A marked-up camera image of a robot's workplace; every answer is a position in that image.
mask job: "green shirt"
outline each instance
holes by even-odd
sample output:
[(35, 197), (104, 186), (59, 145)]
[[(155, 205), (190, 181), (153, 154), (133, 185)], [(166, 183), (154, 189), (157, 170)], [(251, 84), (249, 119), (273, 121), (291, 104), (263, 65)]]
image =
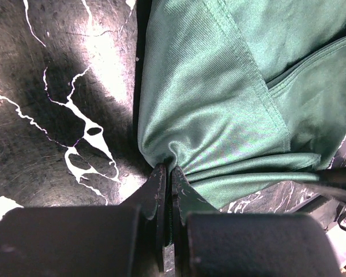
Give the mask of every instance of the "green shirt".
[(216, 208), (318, 181), (346, 134), (346, 1), (153, 1), (138, 120), (148, 163)]

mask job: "pocket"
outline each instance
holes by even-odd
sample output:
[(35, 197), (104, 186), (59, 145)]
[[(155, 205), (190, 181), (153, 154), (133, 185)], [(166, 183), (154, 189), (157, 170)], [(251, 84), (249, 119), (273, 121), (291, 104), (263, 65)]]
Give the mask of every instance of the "pocket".
[(291, 135), (291, 152), (321, 155), (328, 167), (346, 134), (346, 37), (267, 83)]
[(270, 94), (273, 95), (278, 93), (278, 91), (282, 90), (285, 85), (291, 82), (303, 70), (307, 69), (309, 66), (312, 66), (313, 63), (322, 58), (328, 58), (329, 55), (334, 54), (336, 51), (344, 47), (346, 47), (346, 37), (336, 40), (335, 42), (324, 46), (323, 48), (304, 58), (293, 67), (274, 78), (272, 81), (266, 83)]

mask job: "fabric fold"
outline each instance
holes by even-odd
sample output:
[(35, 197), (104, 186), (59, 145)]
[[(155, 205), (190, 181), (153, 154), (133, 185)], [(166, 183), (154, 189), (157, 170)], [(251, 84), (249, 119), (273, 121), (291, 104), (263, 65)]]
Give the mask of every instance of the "fabric fold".
[[(287, 55), (269, 68), (274, 59), (262, 59), (259, 70), (246, 24), (234, 16), (240, 3), (155, 0), (146, 33), (139, 149), (151, 166), (179, 165), (217, 208), (280, 181), (317, 181), (313, 171), (328, 166), (346, 133), (346, 47), (268, 89), (264, 72), (283, 68)], [(269, 39), (259, 37), (258, 47), (277, 43)]]

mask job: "white marble vein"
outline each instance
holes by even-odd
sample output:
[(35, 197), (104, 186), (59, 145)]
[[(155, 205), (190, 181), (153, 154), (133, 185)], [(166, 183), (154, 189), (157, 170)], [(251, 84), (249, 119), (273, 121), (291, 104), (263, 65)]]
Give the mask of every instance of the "white marble vein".
[(289, 195), (287, 195), (286, 197), (284, 197), (284, 195), (283, 195), (282, 201), (281, 201), (281, 203), (278, 205), (278, 207), (274, 209), (274, 211), (273, 211), (274, 213), (276, 213), (276, 212), (282, 207), (282, 205), (285, 203), (285, 201), (286, 201), (287, 198), (289, 198)]
[(86, 8), (86, 11), (88, 13), (88, 21), (87, 21), (87, 28), (92, 31), (92, 13), (91, 13), (91, 10), (90, 10), (90, 7), (87, 5), (86, 3), (86, 0), (81, 0), (82, 1), (82, 4), (85, 6)]
[(29, 8), (28, 7), (28, 0), (23, 0), (23, 3), (24, 3), (24, 8), (25, 8), (25, 18), (27, 19), (27, 23), (28, 23), (29, 29), (31, 30), (32, 36), (34, 36), (35, 39), (37, 39), (44, 47), (46, 47), (46, 45), (35, 35), (35, 33), (32, 30), (32, 26), (31, 26), (31, 23), (29, 22), (29, 18), (28, 18), (28, 8)]
[(0, 197), (0, 220), (3, 216), (15, 208), (23, 208), (23, 206), (17, 204), (14, 200), (6, 198), (5, 196)]
[(28, 119), (28, 120), (29, 120), (29, 124), (34, 125), (36, 128), (38, 128), (39, 130), (41, 130), (42, 132), (44, 132), (44, 133), (46, 134), (47, 138), (48, 138), (49, 140), (53, 141), (52, 139), (50, 139), (50, 138), (48, 137), (47, 131), (46, 131), (45, 129), (41, 128), (41, 127), (35, 122), (35, 120), (34, 120), (32, 117), (29, 117), (28, 115), (24, 115), (24, 114), (22, 113), (20, 106), (19, 106), (16, 102), (10, 100), (9, 98), (7, 98), (7, 97), (5, 97), (5, 96), (3, 96), (3, 95), (1, 95), (1, 94), (0, 94), (0, 100), (6, 100), (6, 101), (8, 101), (10, 104), (16, 106), (16, 107), (17, 107), (17, 108), (16, 108), (16, 112), (17, 112), (17, 114), (18, 114), (21, 118)]
[(126, 4), (129, 6), (131, 10), (133, 10), (134, 5), (136, 5), (136, 0), (126, 0)]
[[(108, 204), (108, 200), (107, 200), (106, 196), (102, 195), (98, 189), (95, 189), (95, 188), (93, 188), (91, 186), (88, 186), (88, 185), (84, 184), (83, 182), (81, 182), (81, 179), (86, 179), (84, 175), (85, 174), (90, 174), (90, 173), (101, 175), (101, 176), (103, 176), (105, 178), (108, 178), (108, 179), (110, 179), (112, 181), (115, 181), (115, 182), (120, 182), (119, 181), (119, 170), (118, 170), (118, 168), (116, 166), (116, 162), (115, 162), (114, 158), (112, 157), (111, 152), (109, 151), (109, 148), (108, 148), (108, 146), (107, 146), (107, 144), (106, 144), (106, 142), (104, 140), (104, 137), (103, 137), (103, 132), (104, 132), (103, 127), (101, 127), (99, 124), (93, 122), (88, 117), (86, 117), (72, 101), (72, 95), (73, 95), (74, 90), (76, 89), (75, 86), (74, 86), (74, 83), (76, 82), (76, 80), (79, 77), (84, 76), (88, 70), (89, 70), (89, 67), (87, 67), (82, 73), (79, 73), (79, 74), (77, 74), (77, 75), (75, 75), (73, 77), (73, 79), (71, 81), (72, 90), (69, 93), (69, 95), (67, 96), (67, 103), (57, 102), (57, 101), (54, 101), (54, 100), (52, 100), (50, 98), (50, 95), (49, 95), (49, 93), (47, 91), (47, 82), (46, 82), (46, 71), (47, 71), (47, 68), (45, 68), (44, 73), (43, 73), (43, 81), (44, 81), (44, 84), (45, 84), (44, 90), (47, 92), (47, 96), (48, 96), (50, 101), (52, 101), (53, 103), (56, 103), (56, 104), (58, 104), (60, 106), (65, 106), (65, 107), (69, 108), (73, 112), (73, 114), (75, 116), (79, 117), (79, 119), (81, 119), (81, 120), (83, 120), (85, 122), (84, 135), (80, 139), (86, 140), (91, 146), (93, 146), (93, 147), (101, 150), (102, 152), (104, 152), (104, 154), (107, 155), (107, 157), (110, 159), (109, 165), (112, 165), (114, 167), (114, 169), (115, 169), (115, 172), (116, 172), (115, 176), (112, 177), (112, 178), (108, 177), (108, 176), (106, 176), (104, 174), (99, 173), (91, 165), (89, 165), (90, 166), (89, 169), (84, 170), (84, 169), (81, 169), (81, 168), (78, 168), (78, 167), (74, 166), (71, 163), (71, 161), (69, 159), (69, 156), (71, 154), (80, 156), (80, 154), (78, 153), (78, 151), (75, 148), (75, 146), (77, 145), (77, 143), (79, 142), (80, 139), (77, 140), (77, 142), (72, 147), (67, 147), (67, 151), (65, 153), (65, 161), (66, 161), (66, 164), (68, 166), (68, 169), (75, 176), (77, 182), (79, 184), (81, 184), (81, 185), (91, 189), (98, 196), (101, 196), (102, 198), (104, 198), (105, 201), (106, 201), (106, 205), (107, 205)], [(101, 130), (101, 132), (91, 136), (90, 134), (88, 134), (87, 131), (89, 129), (92, 129), (92, 128), (98, 128), (98, 129)]]
[(228, 207), (228, 213), (231, 214), (232, 213), (232, 208), (237, 204), (237, 206), (234, 208), (233, 213), (237, 213), (238, 211), (240, 211), (240, 214), (243, 214), (243, 212), (245, 211), (245, 208), (255, 202), (256, 200), (262, 199), (263, 195), (261, 195), (261, 192), (256, 192), (254, 194), (251, 194), (247, 197), (246, 200), (241, 200), (238, 204), (237, 201), (234, 201), (232, 203), (230, 203), (230, 206)]

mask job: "green garment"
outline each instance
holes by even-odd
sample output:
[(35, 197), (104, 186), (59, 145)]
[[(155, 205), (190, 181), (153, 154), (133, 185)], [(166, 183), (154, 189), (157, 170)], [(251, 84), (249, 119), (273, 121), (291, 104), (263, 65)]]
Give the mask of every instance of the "green garment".
[(346, 134), (345, 27), (346, 1), (153, 1), (141, 153), (216, 208), (318, 181)]

